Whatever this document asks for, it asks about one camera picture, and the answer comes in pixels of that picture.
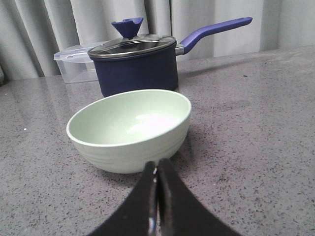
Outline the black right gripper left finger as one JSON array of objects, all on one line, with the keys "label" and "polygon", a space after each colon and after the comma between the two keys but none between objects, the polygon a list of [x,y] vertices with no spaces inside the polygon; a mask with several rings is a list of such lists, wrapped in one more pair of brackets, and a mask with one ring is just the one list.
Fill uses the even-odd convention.
[{"label": "black right gripper left finger", "polygon": [[157,226],[158,178],[155,162],[145,164],[142,176],[118,209],[91,236],[154,236]]}]

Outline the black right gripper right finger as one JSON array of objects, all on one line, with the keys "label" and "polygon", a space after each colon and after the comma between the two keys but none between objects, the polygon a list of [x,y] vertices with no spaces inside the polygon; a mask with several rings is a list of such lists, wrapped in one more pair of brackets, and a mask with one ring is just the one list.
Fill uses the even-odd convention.
[{"label": "black right gripper right finger", "polygon": [[186,187],[169,159],[158,163],[158,202],[163,236],[238,236]]}]

